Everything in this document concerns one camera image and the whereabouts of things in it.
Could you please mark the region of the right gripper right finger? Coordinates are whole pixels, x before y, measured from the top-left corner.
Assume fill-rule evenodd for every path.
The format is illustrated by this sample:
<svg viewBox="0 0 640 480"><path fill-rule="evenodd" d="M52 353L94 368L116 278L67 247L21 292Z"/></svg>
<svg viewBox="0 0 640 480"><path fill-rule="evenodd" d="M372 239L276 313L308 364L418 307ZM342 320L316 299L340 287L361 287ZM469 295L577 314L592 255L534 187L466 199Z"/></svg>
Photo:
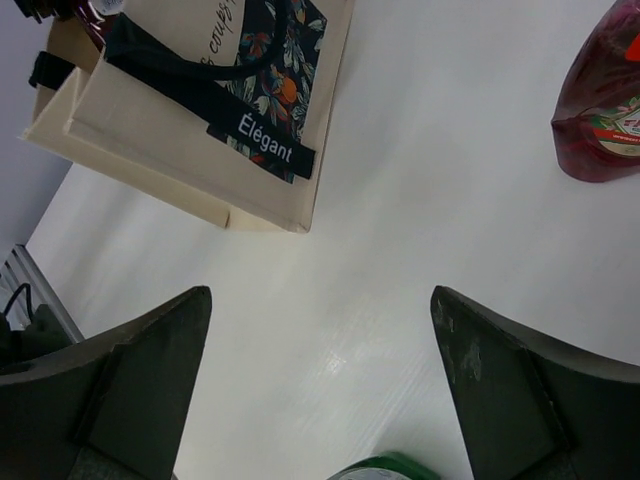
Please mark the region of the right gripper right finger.
<svg viewBox="0 0 640 480"><path fill-rule="evenodd" d="M477 479L636 479L639 368L445 286L431 317Z"/></svg>

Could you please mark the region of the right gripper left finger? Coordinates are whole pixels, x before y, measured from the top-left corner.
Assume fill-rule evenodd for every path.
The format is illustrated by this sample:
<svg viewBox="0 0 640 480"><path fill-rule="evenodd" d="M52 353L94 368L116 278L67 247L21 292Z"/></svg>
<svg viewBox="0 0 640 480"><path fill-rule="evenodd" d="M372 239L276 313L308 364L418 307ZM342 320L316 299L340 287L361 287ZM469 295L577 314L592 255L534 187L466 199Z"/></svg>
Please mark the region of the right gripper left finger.
<svg viewBox="0 0 640 480"><path fill-rule="evenodd" d="M68 345L3 321L2 478L173 478L211 311L196 286Z"/></svg>

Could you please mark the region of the green dish soap bottle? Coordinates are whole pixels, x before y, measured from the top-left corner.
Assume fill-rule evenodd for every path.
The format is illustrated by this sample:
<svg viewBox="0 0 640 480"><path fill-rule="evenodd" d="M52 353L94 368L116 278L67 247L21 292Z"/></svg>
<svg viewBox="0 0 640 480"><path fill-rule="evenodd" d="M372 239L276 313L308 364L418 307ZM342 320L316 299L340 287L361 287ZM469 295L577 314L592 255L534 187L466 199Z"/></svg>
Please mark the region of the green dish soap bottle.
<svg viewBox="0 0 640 480"><path fill-rule="evenodd" d="M329 480L439 480L441 476L397 451L386 451L350 465Z"/></svg>

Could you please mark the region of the red dish soap bottle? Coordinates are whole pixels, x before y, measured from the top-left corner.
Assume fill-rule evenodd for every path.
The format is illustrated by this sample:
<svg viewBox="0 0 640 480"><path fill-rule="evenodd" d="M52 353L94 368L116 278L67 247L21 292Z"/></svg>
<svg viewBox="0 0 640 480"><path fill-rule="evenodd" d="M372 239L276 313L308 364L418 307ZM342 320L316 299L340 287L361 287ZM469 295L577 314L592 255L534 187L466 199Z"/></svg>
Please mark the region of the red dish soap bottle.
<svg viewBox="0 0 640 480"><path fill-rule="evenodd" d="M102 48L124 3L124 0L62 0L54 5L61 19L74 16L97 47Z"/></svg>
<svg viewBox="0 0 640 480"><path fill-rule="evenodd" d="M557 161L584 182L639 172L639 3L616 1L582 45L551 128Z"/></svg>

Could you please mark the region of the beige canvas tote bag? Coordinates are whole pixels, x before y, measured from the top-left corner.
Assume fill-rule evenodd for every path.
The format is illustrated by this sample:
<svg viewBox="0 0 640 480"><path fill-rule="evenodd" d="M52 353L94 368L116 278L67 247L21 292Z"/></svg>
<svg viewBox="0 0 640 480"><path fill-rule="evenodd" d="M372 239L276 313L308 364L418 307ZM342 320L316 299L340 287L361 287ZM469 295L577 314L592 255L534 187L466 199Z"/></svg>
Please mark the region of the beige canvas tote bag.
<svg viewBox="0 0 640 480"><path fill-rule="evenodd" d="M98 48L56 1L26 140L216 226L307 232L350 1L125 1Z"/></svg>

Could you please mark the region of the red dish soap bottle front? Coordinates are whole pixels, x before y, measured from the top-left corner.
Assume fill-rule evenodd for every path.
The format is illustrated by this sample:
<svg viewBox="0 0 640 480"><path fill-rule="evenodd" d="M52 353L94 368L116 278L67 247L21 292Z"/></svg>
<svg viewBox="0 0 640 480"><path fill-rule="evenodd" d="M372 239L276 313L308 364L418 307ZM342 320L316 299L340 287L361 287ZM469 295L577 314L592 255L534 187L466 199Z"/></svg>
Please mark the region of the red dish soap bottle front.
<svg viewBox="0 0 640 480"><path fill-rule="evenodd" d="M124 0L62 0L54 5L61 19L74 16L97 47L102 48L124 3Z"/></svg>

